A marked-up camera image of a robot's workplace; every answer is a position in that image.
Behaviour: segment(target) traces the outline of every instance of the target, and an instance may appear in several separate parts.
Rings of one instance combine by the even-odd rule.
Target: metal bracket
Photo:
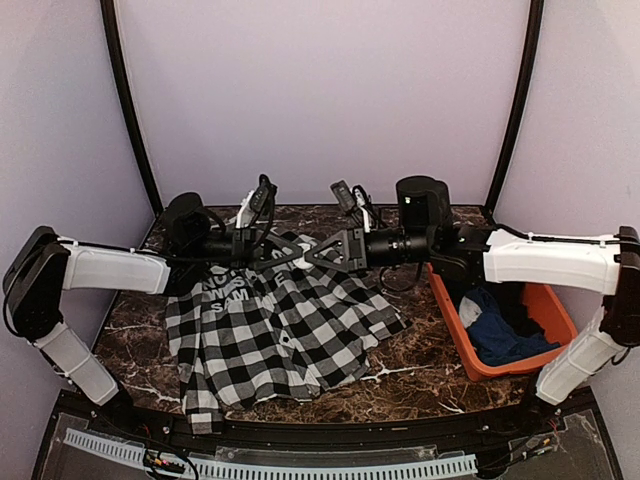
[[[326,250],[329,251],[326,255],[322,255]],[[313,265],[339,272],[365,270],[367,256],[364,230],[362,228],[340,230],[306,252],[304,259]]]

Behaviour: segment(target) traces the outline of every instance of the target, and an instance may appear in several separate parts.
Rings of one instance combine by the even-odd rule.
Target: orange laundry basket
[[[508,363],[499,367],[490,367],[482,363],[476,355],[467,331],[460,321],[456,307],[449,297],[447,288],[440,275],[433,273],[431,265],[429,265],[429,283],[456,344],[462,359],[462,365],[469,378],[474,382],[509,374],[535,372],[562,353],[566,345],[578,336],[576,327],[556,294],[551,290],[551,287],[549,285],[527,283],[524,288],[522,302],[527,306],[529,316],[544,329],[544,336],[549,343],[558,342],[562,346],[518,362]]]

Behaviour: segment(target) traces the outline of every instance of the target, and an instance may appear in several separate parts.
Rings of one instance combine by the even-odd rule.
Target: white cable tray
[[[124,443],[102,438],[85,431],[67,429],[64,443],[98,457],[139,470],[144,467],[144,448],[139,443]],[[163,454],[171,462],[185,465],[174,455]],[[435,480],[477,473],[476,456],[461,455],[424,462],[402,463],[371,467],[268,467],[227,463],[189,457],[201,479],[215,480]],[[182,476],[162,472],[176,478],[194,478],[188,465]]]

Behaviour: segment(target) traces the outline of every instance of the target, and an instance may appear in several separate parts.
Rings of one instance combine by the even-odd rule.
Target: flannel shirt
[[[273,397],[308,401],[357,380],[369,369],[366,351],[406,327],[380,294],[346,273],[291,263],[210,273],[166,310],[182,410],[195,434],[219,432],[223,408]]]

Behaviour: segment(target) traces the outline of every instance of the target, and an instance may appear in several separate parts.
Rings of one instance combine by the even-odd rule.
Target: black pole
[[[158,216],[164,210],[158,186],[153,178],[153,171],[149,163],[147,151],[144,148],[142,134],[140,133],[140,125],[138,117],[133,106],[133,97],[129,89],[129,81],[127,79],[127,71],[124,65],[124,57],[122,55],[122,45],[120,44],[120,35],[118,33],[118,19],[113,0],[100,0],[102,6],[102,20],[104,22],[104,33],[107,38],[107,46],[109,48],[109,57],[111,58],[111,68],[113,69],[113,77],[116,81],[118,97],[120,98],[120,107],[124,115],[124,121],[129,132],[129,140],[133,147],[133,153],[136,157],[138,170],[144,183],[144,188],[151,203],[153,213]]]
[[[484,204],[485,211],[489,216],[493,215],[493,211],[498,204],[498,198],[500,198],[500,192],[504,186],[507,171],[509,170],[509,163],[511,163],[511,157],[513,156],[513,149],[516,145],[516,139],[518,138],[518,131],[520,130],[520,123],[522,122],[524,106],[527,103],[527,93],[529,92],[533,64],[538,48],[543,9],[544,0],[531,0],[527,34],[524,41],[516,92],[513,96],[513,104],[511,105],[511,114],[507,122],[507,131],[505,132],[502,142],[502,149],[500,150],[496,170],[493,174],[493,180],[491,181],[491,188],[487,195],[487,201]]]

